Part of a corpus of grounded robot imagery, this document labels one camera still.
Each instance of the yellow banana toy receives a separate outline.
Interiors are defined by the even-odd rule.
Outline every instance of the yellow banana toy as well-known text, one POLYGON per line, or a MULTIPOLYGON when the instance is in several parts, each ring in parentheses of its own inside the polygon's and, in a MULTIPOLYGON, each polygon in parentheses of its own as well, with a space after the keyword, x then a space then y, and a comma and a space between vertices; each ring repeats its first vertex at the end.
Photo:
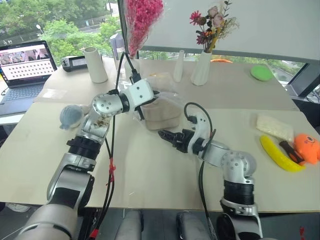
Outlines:
POLYGON ((266 153, 270 158, 275 161, 279 167, 288 172, 298 172, 305 169, 305 166, 301 166, 293 162, 290 158, 283 154, 283 152, 274 144, 274 142, 267 135, 260 137, 260 142, 266 153))

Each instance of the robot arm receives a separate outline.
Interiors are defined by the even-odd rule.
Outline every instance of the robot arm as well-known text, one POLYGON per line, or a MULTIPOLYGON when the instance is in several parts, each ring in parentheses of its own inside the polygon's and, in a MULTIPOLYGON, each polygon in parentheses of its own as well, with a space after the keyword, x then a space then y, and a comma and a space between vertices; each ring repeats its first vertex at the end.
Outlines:
POLYGON ((220 204, 224 214, 217 220, 219 239, 261 239, 261 223, 253 194, 255 159, 247 152, 234 151, 223 143, 211 141, 208 123, 201 112, 188 119, 194 124, 194 131, 183 129, 172 133, 161 130, 158 134, 177 150, 197 155, 204 162, 222 169, 224 194, 220 204))
POLYGON ((47 188, 47 204, 41 206, 28 220, 17 240, 75 239, 78 209, 90 199, 96 165, 113 116, 133 112, 152 100, 154 93, 143 79, 126 90, 97 95, 89 114, 84 118, 74 139, 56 169, 47 188))

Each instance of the white foam block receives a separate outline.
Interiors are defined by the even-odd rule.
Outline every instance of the white foam block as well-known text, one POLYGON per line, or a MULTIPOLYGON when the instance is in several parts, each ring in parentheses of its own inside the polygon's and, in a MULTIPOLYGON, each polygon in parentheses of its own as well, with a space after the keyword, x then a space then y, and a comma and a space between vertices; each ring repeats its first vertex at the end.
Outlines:
POLYGON ((288 142, 294 141, 294 129, 292 128, 292 126, 271 116, 258 114, 256 120, 256 128, 262 132, 286 140, 288 142))

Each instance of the laptop screen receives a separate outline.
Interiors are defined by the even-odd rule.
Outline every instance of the laptop screen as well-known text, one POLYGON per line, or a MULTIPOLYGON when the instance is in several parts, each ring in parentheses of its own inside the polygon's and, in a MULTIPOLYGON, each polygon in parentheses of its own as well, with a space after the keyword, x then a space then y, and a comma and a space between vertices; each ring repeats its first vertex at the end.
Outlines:
POLYGON ((0 72, 9 87, 45 82, 56 69, 45 41, 0 48, 0 72))

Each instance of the white vase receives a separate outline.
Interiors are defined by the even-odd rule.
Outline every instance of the white vase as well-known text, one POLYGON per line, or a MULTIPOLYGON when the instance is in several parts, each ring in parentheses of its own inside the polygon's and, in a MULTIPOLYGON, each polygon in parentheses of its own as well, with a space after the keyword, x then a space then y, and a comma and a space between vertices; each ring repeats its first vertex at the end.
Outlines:
POLYGON ((104 62, 95 47, 86 47, 83 51, 86 65, 89 70, 91 81, 95 84, 104 83, 108 80, 104 62))
POLYGON ((185 51, 181 50, 179 52, 179 57, 174 67, 173 80, 177 83, 181 81, 182 73, 184 71, 184 56, 185 56, 185 51))
MULTIPOLYGON (((140 73, 140 64, 139 61, 134 59, 134 58, 130 58, 130 61, 133 65, 133 67, 135 68, 135 70, 140 73)), ((130 82, 130 77, 132 76, 132 69, 130 64, 128 63, 127 59, 125 60, 124 63, 124 71, 125 71, 125 79, 130 82)))
POLYGON ((199 61, 191 75, 191 82, 194 85, 201 86, 208 82, 211 56, 211 52, 207 53, 202 51, 199 61))

